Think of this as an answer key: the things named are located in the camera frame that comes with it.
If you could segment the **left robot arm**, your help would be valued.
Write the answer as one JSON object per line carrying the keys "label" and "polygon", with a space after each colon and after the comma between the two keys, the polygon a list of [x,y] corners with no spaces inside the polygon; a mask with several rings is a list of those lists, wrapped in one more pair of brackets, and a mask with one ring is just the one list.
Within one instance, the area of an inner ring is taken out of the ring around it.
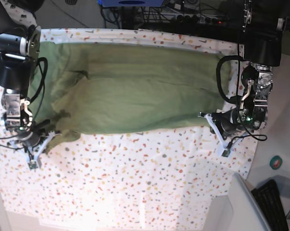
{"label": "left robot arm", "polygon": [[[281,39],[285,18],[272,16],[268,7],[258,0],[244,3],[242,32],[244,53],[221,58],[216,67],[217,88],[221,97],[235,108],[225,113],[213,113],[214,125],[222,139],[239,132],[249,135],[259,130],[267,121],[268,96],[273,88],[272,68],[280,65]],[[228,98],[221,84],[221,67],[227,61],[248,62],[239,71],[238,83],[243,85],[243,94]]]}

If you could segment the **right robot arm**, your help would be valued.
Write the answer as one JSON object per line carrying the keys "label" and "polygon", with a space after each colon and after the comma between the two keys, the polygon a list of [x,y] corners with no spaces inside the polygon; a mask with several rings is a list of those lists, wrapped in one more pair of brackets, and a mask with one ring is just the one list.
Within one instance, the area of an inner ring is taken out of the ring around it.
{"label": "right robot arm", "polygon": [[41,27],[31,25],[16,27],[0,34],[0,86],[3,87],[2,116],[5,129],[26,148],[41,142],[43,130],[35,122],[29,105],[38,97],[28,96],[36,67],[44,63],[42,78],[48,63],[39,57]]}

